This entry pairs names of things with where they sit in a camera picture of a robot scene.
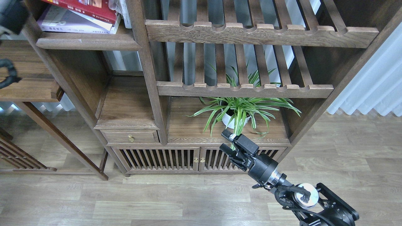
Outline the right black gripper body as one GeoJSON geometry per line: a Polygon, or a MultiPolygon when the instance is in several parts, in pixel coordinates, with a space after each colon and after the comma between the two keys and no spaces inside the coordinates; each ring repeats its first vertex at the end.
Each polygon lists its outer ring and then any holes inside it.
{"type": "Polygon", "coordinates": [[[252,187],[253,189],[260,187],[271,189],[287,185],[287,176],[277,171],[278,163],[263,153],[257,155],[259,147],[249,138],[241,134],[238,140],[232,144],[237,156],[242,159],[242,163],[234,163],[234,165],[243,171],[247,171],[247,174],[257,182],[252,187]]]}

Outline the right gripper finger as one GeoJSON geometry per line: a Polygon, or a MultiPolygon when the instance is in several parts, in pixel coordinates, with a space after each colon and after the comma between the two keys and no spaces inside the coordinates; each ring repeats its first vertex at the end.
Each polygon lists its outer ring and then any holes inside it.
{"type": "Polygon", "coordinates": [[[220,145],[220,150],[222,152],[224,152],[225,154],[227,154],[227,156],[229,157],[230,161],[232,163],[242,163],[242,159],[240,157],[237,156],[237,152],[232,150],[229,146],[227,146],[226,144],[221,144],[220,145]]]}
{"type": "Polygon", "coordinates": [[[232,133],[229,130],[223,130],[221,136],[231,143],[234,143],[240,137],[240,135],[236,135],[235,133],[232,133]]]}

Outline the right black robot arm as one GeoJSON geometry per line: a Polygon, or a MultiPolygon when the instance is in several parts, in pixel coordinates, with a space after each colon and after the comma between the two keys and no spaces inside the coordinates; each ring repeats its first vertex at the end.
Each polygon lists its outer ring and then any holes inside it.
{"type": "Polygon", "coordinates": [[[259,147],[249,138],[229,130],[221,134],[234,148],[222,144],[220,150],[257,182],[253,189],[262,187],[271,192],[284,210],[294,213],[301,226],[354,226],[359,220],[358,212],[323,183],[294,185],[277,171],[273,158],[258,154],[259,147]]]}

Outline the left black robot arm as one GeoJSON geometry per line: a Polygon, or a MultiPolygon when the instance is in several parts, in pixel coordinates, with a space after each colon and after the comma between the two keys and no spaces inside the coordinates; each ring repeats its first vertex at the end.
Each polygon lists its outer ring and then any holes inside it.
{"type": "MultiPolygon", "coordinates": [[[[29,16],[28,9],[21,0],[1,0],[0,2],[0,26],[1,35],[21,33],[29,16]]],[[[5,88],[12,83],[22,80],[18,77],[17,70],[11,60],[3,58],[0,60],[0,67],[8,70],[8,76],[0,83],[0,88],[5,88]]]]}

